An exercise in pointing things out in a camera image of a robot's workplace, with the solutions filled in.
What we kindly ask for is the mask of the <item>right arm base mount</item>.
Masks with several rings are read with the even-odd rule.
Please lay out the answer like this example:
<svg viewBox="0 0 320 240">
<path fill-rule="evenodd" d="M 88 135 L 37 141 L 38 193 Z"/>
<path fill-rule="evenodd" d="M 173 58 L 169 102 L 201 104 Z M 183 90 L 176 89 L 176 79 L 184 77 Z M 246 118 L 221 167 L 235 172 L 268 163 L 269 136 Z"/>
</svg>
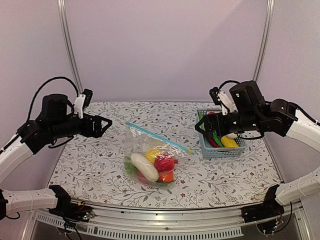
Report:
<svg viewBox="0 0 320 240">
<path fill-rule="evenodd" d="M 290 223 L 293 215 L 293 204 L 290 202 L 290 214 L 287 222 L 284 223 L 285 209 L 276 201 L 276 191 L 279 184 L 270 187 L 262 203 L 244 206 L 241 208 L 241 217 L 245 223 L 256 222 L 258 231 L 265 235 L 273 235 L 283 231 Z"/>
</svg>

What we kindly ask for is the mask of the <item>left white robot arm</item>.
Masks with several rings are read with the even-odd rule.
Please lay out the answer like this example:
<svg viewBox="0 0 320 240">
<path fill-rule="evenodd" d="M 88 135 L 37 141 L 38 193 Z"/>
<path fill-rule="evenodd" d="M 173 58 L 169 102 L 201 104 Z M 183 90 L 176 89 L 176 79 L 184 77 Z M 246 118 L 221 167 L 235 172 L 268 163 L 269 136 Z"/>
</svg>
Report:
<svg viewBox="0 0 320 240">
<path fill-rule="evenodd" d="M 74 103 L 64 94 L 54 93 L 43 97 L 41 112 L 35 120 L 27 120 L 0 150 L 0 180 L 4 181 L 21 163 L 37 154 L 42 148 L 58 148 L 58 139 L 74 136 L 100 138 L 112 126 L 110 119 L 83 112 L 90 103 L 92 91 L 85 90 Z M 0 191 L 0 217 L 38 209 L 48 209 L 53 215 L 73 222 L 87 222 L 94 216 L 93 209 L 84 202 L 73 203 L 60 185 L 38 190 Z"/>
</svg>

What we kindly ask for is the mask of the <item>orange toy fruit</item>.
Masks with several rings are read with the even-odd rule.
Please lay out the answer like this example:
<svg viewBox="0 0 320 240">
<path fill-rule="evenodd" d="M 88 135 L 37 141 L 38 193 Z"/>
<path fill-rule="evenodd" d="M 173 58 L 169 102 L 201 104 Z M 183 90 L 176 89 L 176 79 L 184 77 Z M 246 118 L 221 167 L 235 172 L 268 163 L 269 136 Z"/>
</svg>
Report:
<svg viewBox="0 0 320 240">
<path fill-rule="evenodd" d="M 171 183 L 174 181 L 174 172 L 160 172 L 158 176 L 158 181 L 163 183 Z"/>
</svg>

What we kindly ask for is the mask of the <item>yellow toy lemon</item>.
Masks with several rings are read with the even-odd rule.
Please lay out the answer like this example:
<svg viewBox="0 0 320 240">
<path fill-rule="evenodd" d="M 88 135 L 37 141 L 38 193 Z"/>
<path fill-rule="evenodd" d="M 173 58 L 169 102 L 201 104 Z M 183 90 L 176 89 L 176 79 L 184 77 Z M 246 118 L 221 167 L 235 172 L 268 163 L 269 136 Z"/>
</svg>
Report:
<svg viewBox="0 0 320 240">
<path fill-rule="evenodd" d="M 162 154 L 162 151 L 157 148 L 149 149 L 145 154 L 145 158 L 152 163 L 155 164 L 156 158 Z"/>
</svg>

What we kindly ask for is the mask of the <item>clear zip top bag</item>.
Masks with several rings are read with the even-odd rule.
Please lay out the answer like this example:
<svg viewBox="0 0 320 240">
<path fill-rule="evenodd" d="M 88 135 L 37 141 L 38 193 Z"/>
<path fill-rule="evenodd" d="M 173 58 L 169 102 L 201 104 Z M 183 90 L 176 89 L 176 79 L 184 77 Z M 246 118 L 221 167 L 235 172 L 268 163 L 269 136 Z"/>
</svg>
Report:
<svg viewBox="0 0 320 240">
<path fill-rule="evenodd" d="M 175 186 L 175 169 L 195 152 L 134 123 L 125 123 L 123 167 L 138 183 L 155 188 Z"/>
</svg>

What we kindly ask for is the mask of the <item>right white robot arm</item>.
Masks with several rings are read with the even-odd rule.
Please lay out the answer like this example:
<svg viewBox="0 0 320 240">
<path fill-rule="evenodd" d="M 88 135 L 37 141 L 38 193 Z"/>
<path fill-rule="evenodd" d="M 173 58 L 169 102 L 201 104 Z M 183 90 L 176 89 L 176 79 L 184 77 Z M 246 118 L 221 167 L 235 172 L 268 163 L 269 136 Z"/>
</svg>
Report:
<svg viewBox="0 0 320 240">
<path fill-rule="evenodd" d="M 227 95 L 222 88 L 229 83 L 234 85 Z M 205 115 L 195 124 L 195 130 L 207 140 L 213 138 L 214 133 L 223 137 L 257 131 L 263 138 L 266 132 L 272 132 L 316 151 L 320 149 L 320 123 L 296 103 L 280 98 L 266 101 L 254 80 L 226 80 L 210 89 L 209 95 L 222 111 Z"/>
</svg>

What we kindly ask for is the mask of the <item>white toy radish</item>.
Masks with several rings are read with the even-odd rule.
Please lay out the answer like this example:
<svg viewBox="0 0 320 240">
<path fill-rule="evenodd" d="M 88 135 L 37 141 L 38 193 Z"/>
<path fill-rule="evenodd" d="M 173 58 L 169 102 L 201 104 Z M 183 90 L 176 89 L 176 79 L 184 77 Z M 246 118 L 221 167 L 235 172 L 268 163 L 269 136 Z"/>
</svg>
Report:
<svg viewBox="0 0 320 240">
<path fill-rule="evenodd" d="M 142 173 L 142 175 L 150 182 L 156 182 L 159 173 L 154 165 L 143 155 L 133 153 L 131 156 L 132 164 Z"/>
</svg>

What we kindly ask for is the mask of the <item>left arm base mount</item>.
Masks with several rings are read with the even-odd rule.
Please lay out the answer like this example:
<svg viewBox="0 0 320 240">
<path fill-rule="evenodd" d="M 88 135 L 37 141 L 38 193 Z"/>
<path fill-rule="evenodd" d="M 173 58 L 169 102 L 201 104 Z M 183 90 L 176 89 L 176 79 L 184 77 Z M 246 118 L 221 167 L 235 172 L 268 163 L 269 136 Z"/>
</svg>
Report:
<svg viewBox="0 0 320 240">
<path fill-rule="evenodd" d="M 82 240 L 76 225 L 79 222 L 88 223 L 91 218 L 95 216 L 93 208 L 86 205 L 85 201 L 78 203 L 72 203 L 70 195 L 59 185 L 50 185 L 48 187 L 54 192 L 54 196 L 57 198 L 57 203 L 54 208 L 50 208 L 48 211 L 50 214 L 62 217 L 64 220 L 64 234 L 71 240 L 69 234 L 72 230 L 75 231 L 78 238 Z"/>
</svg>

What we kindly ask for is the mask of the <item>red toy cabbage ball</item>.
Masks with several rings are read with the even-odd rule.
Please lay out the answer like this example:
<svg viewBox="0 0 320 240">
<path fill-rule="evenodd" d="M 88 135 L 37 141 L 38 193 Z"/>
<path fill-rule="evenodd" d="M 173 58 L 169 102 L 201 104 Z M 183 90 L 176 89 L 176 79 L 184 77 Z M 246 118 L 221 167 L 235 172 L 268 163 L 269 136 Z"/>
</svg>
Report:
<svg viewBox="0 0 320 240">
<path fill-rule="evenodd" d="M 165 173 L 172 171 L 178 163 L 179 160 L 175 159 L 172 155 L 163 154 L 155 159 L 154 167 L 158 172 Z"/>
</svg>

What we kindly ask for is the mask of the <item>red toy tomato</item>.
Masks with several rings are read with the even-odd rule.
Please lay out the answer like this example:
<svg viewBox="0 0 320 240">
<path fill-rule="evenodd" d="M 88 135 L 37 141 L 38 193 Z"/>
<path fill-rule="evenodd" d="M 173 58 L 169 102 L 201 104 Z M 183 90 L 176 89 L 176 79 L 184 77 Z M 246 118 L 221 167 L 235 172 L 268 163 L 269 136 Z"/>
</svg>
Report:
<svg viewBox="0 0 320 240">
<path fill-rule="evenodd" d="M 152 182 L 147 180 L 140 172 L 137 173 L 136 178 L 137 178 L 137 181 L 142 183 L 142 184 L 145 184 L 145 185 L 152 184 Z"/>
</svg>

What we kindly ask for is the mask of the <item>green toy grapes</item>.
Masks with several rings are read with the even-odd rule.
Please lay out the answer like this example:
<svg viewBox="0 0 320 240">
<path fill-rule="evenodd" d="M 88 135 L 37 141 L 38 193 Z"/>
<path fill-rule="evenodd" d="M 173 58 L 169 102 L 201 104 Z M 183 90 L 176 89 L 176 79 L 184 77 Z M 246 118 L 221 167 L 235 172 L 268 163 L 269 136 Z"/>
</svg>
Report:
<svg viewBox="0 0 320 240">
<path fill-rule="evenodd" d="M 124 157 L 124 169 L 128 175 L 135 177 L 137 175 L 138 169 L 133 165 L 131 158 L 129 156 Z"/>
</svg>

